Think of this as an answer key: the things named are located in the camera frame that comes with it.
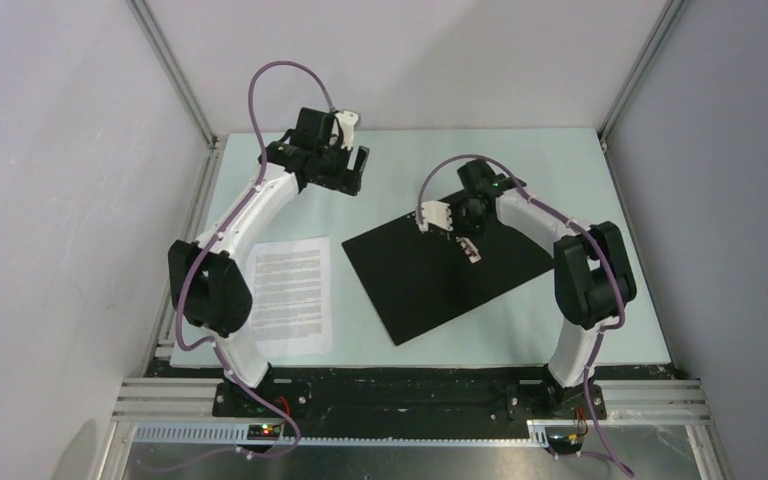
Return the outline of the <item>metal folder clip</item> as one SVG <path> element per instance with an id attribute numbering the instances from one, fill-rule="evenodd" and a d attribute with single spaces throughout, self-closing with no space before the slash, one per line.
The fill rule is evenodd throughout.
<path id="1" fill-rule="evenodd" d="M 470 263 L 475 264 L 482 259 L 478 248 L 469 238 L 457 237 L 456 243 L 459 245 Z"/>

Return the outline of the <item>red and black folder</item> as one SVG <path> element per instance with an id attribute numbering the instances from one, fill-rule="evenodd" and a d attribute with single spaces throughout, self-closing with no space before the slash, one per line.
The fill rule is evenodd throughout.
<path id="1" fill-rule="evenodd" d="M 550 255 L 496 221 L 472 241 L 422 233 L 404 213 L 342 243 L 391 341 L 405 344 L 553 269 Z"/>

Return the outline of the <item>printed white paper sheet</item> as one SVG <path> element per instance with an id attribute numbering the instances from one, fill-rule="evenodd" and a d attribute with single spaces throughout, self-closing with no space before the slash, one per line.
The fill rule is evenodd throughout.
<path id="1" fill-rule="evenodd" d="M 245 270 L 254 298 L 248 324 L 266 358 L 332 351 L 331 273 L 327 237 L 253 247 Z"/>

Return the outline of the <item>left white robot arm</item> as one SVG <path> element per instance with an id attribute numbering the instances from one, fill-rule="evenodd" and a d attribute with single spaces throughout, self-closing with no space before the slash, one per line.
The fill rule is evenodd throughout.
<path id="1" fill-rule="evenodd" d="M 258 167 L 231 207 L 190 241 L 167 254 L 176 342 L 183 351 L 209 345 L 225 375 L 240 387 L 237 403 L 252 416 L 274 406 L 264 382 L 271 365 L 248 320 L 254 306 L 246 260 L 277 214 L 310 185 L 349 196 L 360 192 L 369 150 L 355 143 L 360 116 L 351 110 L 304 107 L 279 139 L 261 136 Z"/>

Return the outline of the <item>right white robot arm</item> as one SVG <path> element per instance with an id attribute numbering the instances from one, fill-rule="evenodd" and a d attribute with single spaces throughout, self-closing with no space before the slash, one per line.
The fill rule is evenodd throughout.
<path id="1" fill-rule="evenodd" d="M 589 393 L 588 375 L 603 335 L 625 323 L 637 284 L 623 234 L 612 221 L 582 225 L 489 171 L 458 174 L 464 199 L 451 209 L 454 232 L 469 237 L 499 223 L 545 250 L 553 261 L 554 297 L 563 317 L 557 346 L 545 365 L 544 410 L 568 416 Z"/>

